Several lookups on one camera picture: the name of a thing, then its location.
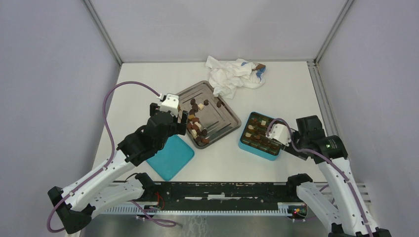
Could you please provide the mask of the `teal chocolate box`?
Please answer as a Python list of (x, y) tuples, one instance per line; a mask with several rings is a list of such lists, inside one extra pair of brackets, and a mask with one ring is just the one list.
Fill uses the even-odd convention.
[[(261, 125), (262, 120), (266, 121), (265, 126)], [(251, 112), (240, 137), (239, 148), (270, 161), (276, 160), (285, 146), (266, 137), (268, 125), (272, 120), (271, 117)]]

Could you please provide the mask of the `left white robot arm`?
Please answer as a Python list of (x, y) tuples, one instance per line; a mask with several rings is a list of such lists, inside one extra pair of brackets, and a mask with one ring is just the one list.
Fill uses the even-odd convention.
[(155, 187), (148, 183), (122, 186), (119, 194), (105, 193), (104, 189), (124, 173), (155, 156), (169, 137), (185, 135), (189, 113), (182, 111), (181, 115), (176, 115), (175, 112), (176, 108), (166, 109), (152, 103), (147, 124), (127, 135), (118, 145), (112, 143), (109, 158), (78, 181), (64, 188), (52, 187), (47, 192), (53, 204), (46, 224), (48, 231), (74, 234), (112, 204), (138, 198), (150, 201), (155, 196)]

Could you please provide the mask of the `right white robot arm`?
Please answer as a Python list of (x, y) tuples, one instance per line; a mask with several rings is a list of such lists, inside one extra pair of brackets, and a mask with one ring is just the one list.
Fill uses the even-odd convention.
[(367, 210), (342, 140), (336, 135), (326, 136), (317, 116), (298, 118), (296, 124), (292, 147), (315, 161), (335, 201), (329, 201), (307, 174), (288, 178), (286, 197), (307, 204), (330, 237), (389, 237), (390, 231), (379, 227)]

